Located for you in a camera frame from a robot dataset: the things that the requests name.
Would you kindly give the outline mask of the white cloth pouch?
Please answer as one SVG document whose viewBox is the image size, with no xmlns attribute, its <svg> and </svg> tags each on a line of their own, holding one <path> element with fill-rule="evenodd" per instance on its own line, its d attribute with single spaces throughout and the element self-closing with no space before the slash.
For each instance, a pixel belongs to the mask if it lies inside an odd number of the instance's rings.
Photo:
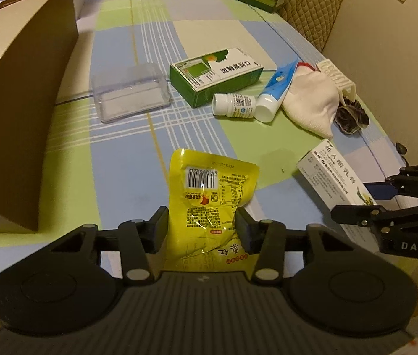
<svg viewBox="0 0 418 355">
<path fill-rule="evenodd" d="M 341 91 L 325 73 L 299 62 L 281 107 L 297 126 L 322 139 L 331 139 L 340 94 Z"/>
</svg>

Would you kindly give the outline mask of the blue hand cream tube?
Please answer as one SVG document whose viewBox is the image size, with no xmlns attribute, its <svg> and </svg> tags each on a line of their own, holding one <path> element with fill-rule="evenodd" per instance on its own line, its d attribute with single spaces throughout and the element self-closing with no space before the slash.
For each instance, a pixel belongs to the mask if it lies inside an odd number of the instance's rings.
<svg viewBox="0 0 418 355">
<path fill-rule="evenodd" d="M 279 67 L 268 81 L 255 104 L 255 119 L 261 123 L 271 123 L 287 94 L 296 73 L 299 60 Z"/>
</svg>

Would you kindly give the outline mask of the green white spray box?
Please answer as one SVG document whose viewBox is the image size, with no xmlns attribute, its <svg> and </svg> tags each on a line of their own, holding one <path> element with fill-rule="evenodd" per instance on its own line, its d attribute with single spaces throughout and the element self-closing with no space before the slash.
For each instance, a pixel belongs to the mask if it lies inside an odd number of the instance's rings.
<svg viewBox="0 0 418 355">
<path fill-rule="evenodd" d="M 215 94 L 235 93 L 257 83 L 263 66 L 238 47 L 214 51 L 170 66 L 170 82 L 193 108 Z"/>
</svg>

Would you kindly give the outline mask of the white pill bottle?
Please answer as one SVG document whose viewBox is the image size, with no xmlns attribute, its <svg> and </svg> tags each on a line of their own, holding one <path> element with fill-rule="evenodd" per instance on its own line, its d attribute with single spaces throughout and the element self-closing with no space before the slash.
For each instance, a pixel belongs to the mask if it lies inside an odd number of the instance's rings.
<svg viewBox="0 0 418 355">
<path fill-rule="evenodd" d="M 250 119 L 255 115 L 255 96 L 236 93 L 215 94 L 211 108 L 214 116 Z"/>
</svg>

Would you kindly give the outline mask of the dark velvet scrunchie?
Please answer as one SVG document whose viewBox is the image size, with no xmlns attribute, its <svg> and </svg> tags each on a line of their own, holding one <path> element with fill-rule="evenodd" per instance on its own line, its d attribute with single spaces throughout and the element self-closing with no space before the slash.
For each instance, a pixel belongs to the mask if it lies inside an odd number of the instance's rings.
<svg viewBox="0 0 418 355">
<path fill-rule="evenodd" d="M 353 135 L 366 129 L 370 123 L 369 117 L 358 100 L 344 97 L 335 113 L 334 121 L 345 135 Z"/>
</svg>

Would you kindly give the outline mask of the yellow snack packet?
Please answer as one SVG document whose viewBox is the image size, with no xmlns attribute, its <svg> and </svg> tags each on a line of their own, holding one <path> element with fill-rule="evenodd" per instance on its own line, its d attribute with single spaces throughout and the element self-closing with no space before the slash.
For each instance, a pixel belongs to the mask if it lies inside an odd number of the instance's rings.
<svg viewBox="0 0 418 355">
<path fill-rule="evenodd" d="M 234 219 L 251 201 L 259 167 L 187 148 L 169 169 L 169 227 L 164 268 L 177 272 L 251 273 L 255 258 L 242 247 Z"/>
</svg>

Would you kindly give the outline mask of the clear plastic case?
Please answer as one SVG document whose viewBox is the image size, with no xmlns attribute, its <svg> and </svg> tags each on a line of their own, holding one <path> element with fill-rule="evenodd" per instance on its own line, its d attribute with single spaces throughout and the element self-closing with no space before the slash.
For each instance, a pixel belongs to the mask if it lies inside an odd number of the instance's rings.
<svg viewBox="0 0 418 355">
<path fill-rule="evenodd" d="M 155 63 L 112 68 L 90 79 L 96 113 L 102 123 L 170 105 L 166 76 Z"/>
</svg>

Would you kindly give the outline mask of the white pill blister pack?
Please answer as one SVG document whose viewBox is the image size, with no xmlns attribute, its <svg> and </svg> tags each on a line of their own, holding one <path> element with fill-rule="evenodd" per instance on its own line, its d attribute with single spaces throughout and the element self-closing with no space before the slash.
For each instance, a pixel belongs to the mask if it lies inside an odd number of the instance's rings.
<svg viewBox="0 0 418 355">
<path fill-rule="evenodd" d="M 356 85 L 349 79 L 337 66 L 330 60 L 324 59 L 316 63 L 318 70 L 326 74 L 336 85 L 336 87 L 350 101 L 356 100 Z"/>
</svg>

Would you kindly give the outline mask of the quilted beige chair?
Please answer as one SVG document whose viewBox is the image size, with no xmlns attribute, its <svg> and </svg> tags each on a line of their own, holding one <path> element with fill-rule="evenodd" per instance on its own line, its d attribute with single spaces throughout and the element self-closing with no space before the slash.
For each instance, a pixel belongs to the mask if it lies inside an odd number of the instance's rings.
<svg viewBox="0 0 418 355">
<path fill-rule="evenodd" d="M 284 0 L 277 13 L 318 51 L 325 48 L 343 0 Z"/>
</svg>

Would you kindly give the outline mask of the brown cardboard storage box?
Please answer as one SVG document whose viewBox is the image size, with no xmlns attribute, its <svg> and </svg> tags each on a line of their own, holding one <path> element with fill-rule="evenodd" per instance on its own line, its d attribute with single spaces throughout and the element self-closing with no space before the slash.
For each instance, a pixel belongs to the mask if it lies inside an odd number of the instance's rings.
<svg viewBox="0 0 418 355">
<path fill-rule="evenodd" d="M 73 0 L 0 3 L 0 233 L 38 229 L 51 114 L 77 37 Z"/>
</svg>

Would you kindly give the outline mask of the white ointment box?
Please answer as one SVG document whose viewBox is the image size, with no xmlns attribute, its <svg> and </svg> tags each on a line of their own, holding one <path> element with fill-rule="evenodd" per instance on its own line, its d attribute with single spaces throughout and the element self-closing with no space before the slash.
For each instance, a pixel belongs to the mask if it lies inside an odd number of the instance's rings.
<svg viewBox="0 0 418 355">
<path fill-rule="evenodd" d="M 383 175 L 366 147 L 344 156 L 330 140 L 323 139 L 297 167 L 330 210 L 337 205 L 376 203 L 364 184 Z"/>
</svg>

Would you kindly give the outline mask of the checkered tablecloth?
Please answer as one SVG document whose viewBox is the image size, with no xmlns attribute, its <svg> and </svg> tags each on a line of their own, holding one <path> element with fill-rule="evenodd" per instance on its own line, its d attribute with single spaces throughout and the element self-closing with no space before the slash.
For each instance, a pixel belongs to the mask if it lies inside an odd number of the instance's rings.
<svg viewBox="0 0 418 355">
<path fill-rule="evenodd" d="M 275 69 L 320 53 L 283 19 L 233 0 L 86 0 L 80 38 L 65 75 L 48 133 L 40 230 L 0 234 L 0 271 L 69 230 L 90 222 L 113 228 L 146 218 L 167 199 L 166 170 L 178 148 L 230 156 L 259 166 L 250 211 L 288 227 L 330 225 L 328 210 L 297 172 L 297 161 L 319 139 L 284 114 L 265 125 L 216 119 L 178 93 L 166 109 L 104 125 L 90 96 L 100 68 L 155 62 L 168 71 L 208 51 L 239 47 L 264 68 L 252 95 Z"/>
</svg>

